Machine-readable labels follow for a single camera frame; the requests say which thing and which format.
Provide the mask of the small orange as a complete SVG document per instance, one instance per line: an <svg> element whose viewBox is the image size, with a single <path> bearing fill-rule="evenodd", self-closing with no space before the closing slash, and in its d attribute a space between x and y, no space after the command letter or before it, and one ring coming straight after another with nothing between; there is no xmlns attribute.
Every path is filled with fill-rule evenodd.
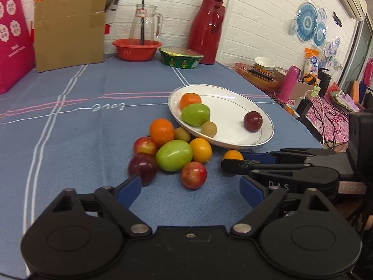
<svg viewBox="0 0 373 280"><path fill-rule="evenodd" d="M244 157L238 150L229 150L223 155L223 159L244 160Z"/></svg>

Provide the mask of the yellow orange citrus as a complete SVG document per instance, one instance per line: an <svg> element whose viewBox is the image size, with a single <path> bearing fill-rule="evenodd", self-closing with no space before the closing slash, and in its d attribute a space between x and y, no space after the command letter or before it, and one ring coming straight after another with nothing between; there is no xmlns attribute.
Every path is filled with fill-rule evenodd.
<svg viewBox="0 0 373 280"><path fill-rule="evenodd" d="M209 162L212 157L212 147L210 143L203 138L195 138L190 142L193 152L193 160L201 164Z"/></svg>

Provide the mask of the dark red plum front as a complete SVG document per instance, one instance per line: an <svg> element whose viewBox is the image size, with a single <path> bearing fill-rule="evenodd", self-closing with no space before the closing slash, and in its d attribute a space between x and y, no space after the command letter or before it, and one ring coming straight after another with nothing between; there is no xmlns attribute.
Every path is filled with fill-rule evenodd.
<svg viewBox="0 0 373 280"><path fill-rule="evenodd" d="M249 132L257 132L262 127L262 116L257 111L251 111L245 114L243 124Z"/></svg>

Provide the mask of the dark red plum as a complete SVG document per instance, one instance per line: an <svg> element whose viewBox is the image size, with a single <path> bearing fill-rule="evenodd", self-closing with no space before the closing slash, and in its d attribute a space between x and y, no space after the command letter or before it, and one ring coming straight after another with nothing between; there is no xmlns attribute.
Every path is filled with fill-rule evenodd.
<svg viewBox="0 0 373 280"><path fill-rule="evenodd" d="M257 111L251 111L245 114L243 124L249 132L257 132L262 127L262 116Z"/></svg>
<svg viewBox="0 0 373 280"><path fill-rule="evenodd" d="M158 172L155 158L146 153L135 154L128 165L127 173L129 177L139 176L142 186L150 185Z"/></svg>

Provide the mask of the red apple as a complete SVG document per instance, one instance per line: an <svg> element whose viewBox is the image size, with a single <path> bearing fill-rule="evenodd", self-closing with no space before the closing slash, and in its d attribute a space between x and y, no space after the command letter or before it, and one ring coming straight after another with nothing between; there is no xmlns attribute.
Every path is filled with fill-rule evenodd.
<svg viewBox="0 0 373 280"><path fill-rule="evenodd" d="M138 138L133 144L133 151L136 154L144 153L155 156L157 152L157 145L148 136Z"/></svg>
<svg viewBox="0 0 373 280"><path fill-rule="evenodd" d="M189 162L181 170L182 184L191 190L199 189L204 185L207 179L207 170L199 162Z"/></svg>

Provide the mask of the brown kiwi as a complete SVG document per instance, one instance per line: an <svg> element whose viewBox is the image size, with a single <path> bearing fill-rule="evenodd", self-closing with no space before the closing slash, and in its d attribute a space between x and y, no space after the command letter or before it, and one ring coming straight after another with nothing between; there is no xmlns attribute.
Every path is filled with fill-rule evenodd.
<svg viewBox="0 0 373 280"><path fill-rule="evenodd" d="M210 138L213 138L214 136L216 136L216 133L217 133L217 127L216 127L216 124L211 122L211 121L206 121L205 123L203 123L203 125L201 126L201 129L200 129L200 132L205 135L205 136L208 136Z"/></svg>
<svg viewBox="0 0 373 280"><path fill-rule="evenodd" d="M183 140L186 143L190 142L190 134L182 127L178 127L174 130L174 138L177 140Z"/></svg>

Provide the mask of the green apple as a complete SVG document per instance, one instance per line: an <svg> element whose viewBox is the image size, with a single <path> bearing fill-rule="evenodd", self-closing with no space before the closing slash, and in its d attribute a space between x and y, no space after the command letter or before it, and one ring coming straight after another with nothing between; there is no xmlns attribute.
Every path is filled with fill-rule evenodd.
<svg viewBox="0 0 373 280"><path fill-rule="evenodd" d="M200 127L210 121L210 116L209 107L202 103L190 104L181 111L182 121L194 127Z"/></svg>
<svg viewBox="0 0 373 280"><path fill-rule="evenodd" d="M192 161L193 152L189 143L183 140L172 140L164 144L156 153L155 159L160 169L166 172L177 172Z"/></svg>

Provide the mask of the large orange back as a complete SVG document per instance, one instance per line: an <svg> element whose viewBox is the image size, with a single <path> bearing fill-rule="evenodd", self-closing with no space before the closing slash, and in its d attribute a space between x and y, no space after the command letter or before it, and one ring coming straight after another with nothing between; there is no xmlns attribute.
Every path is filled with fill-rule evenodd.
<svg viewBox="0 0 373 280"><path fill-rule="evenodd" d="M164 144L174 140L173 124L164 118L156 119L150 124L149 136L153 143L160 148Z"/></svg>

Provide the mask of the orange front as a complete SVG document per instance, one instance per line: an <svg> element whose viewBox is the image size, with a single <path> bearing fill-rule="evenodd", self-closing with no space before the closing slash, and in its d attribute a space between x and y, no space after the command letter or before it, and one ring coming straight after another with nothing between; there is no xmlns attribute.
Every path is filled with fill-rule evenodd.
<svg viewBox="0 0 373 280"><path fill-rule="evenodd" d="M196 93L185 93L179 103L179 107L181 110L186 108L187 106L191 104L200 104L202 102L201 97Z"/></svg>

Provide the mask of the brown wooden bowl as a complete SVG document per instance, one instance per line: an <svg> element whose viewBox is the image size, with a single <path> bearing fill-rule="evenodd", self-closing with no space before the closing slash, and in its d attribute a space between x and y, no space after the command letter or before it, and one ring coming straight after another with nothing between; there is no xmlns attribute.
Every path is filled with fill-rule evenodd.
<svg viewBox="0 0 373 280"><path fill-rule="evenodd" d="M236 72L242 76L247 82L257 87L263 92L275 91L277 92L282 84L283 79L273 76L272 78L262 77L252 71L252 66L245 63L235 63Z"/></svg>

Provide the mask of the green foil bowl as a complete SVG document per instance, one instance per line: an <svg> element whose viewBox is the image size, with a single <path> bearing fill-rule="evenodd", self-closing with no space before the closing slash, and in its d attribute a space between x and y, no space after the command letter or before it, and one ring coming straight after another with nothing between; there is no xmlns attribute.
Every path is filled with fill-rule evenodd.
<svg viewBox="0 0 373 280"><path fill-rule="evenodd" d="M204 57L202 54L180 47L159 48L163 64L181 69L194 69Z"/></svg>

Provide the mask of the blue paper fan decoration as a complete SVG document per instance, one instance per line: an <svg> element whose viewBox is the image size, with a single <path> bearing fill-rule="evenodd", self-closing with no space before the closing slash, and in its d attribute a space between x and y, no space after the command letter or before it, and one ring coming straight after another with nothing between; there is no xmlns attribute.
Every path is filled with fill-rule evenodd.
<svg viewBox="0 0 373 280"><path fill-rule="evenodd" d="M316 8L311 2L303 3L290 24L289 34L302 42L312 41L321 47L327 38L327 14L324 8Z"/></svg>

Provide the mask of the red thermos jug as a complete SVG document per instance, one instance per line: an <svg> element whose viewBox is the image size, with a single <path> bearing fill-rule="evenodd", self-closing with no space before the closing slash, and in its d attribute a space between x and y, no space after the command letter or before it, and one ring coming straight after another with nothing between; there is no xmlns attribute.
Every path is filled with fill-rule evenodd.
<svg viewBox="0 0 373 280"><path fill-rule="evenodd" d="M187 48L204 56L201 64L214 64L216 61L225 10L223 0L202 0L193 19Z"/></svg>

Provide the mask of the red plastic basin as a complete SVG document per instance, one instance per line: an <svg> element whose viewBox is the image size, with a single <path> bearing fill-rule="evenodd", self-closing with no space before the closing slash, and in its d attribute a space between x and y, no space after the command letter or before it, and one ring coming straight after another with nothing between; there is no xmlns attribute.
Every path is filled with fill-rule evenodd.
<svg viewBox="0 0 373 280"><path fill-rule="evenodd" d="M140 44L140 39L128 38L113 41L117 49L118 58L130 62L150 61L155 52L162 46L159 41L145 40L144 45Z"/></svg>

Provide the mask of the clear glass pitcher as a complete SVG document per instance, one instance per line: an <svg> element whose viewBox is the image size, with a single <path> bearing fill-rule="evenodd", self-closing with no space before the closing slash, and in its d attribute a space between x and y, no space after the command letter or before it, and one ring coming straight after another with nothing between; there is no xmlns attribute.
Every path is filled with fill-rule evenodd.
<svg viewBox="0 0 373 280"><path fill-rule="evenodd" d="M135 16L131 24L130 39L137 39L140 45L146 41L159 40L163 24L162 14L157 12L157 6L142 0L136 5Z"/></svg>

